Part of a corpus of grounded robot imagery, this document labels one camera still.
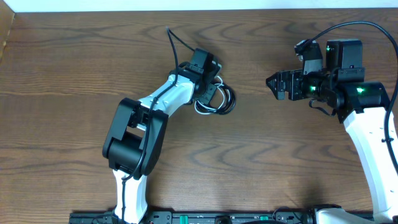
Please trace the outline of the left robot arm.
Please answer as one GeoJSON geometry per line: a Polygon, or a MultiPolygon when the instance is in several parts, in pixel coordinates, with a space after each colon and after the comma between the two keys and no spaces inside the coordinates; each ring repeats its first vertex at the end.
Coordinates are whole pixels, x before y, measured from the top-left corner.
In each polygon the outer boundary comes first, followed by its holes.
{"type": "Polygon", "coordinates": [[[116,179],[113,215],[118,223],[140,223],[144,218],[147,176],[159,159],[169,117],[214,90],[212,81],[220,70],[213,54],[195,49],[191,60],[178,63],[155,92],[120,101],[102,150],[116,179]]]}

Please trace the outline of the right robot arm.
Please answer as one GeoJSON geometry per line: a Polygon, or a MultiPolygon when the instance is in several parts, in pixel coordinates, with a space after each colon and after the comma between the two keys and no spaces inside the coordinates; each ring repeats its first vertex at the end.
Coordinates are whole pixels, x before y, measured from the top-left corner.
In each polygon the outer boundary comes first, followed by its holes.
{"type": "Polygon", "coordinates": [[[298,54],[301,70],[283,70],[266,79],[278,100],[310,99],[326,103],[352,139],[373,203],[371,223],[397,223],[397,172],[391,157],[397,153],[394,117],[387,112],[388,95],[382,83],[367,82],[358,39],[326,43],[326,54],[312,42],[298,54]]]}

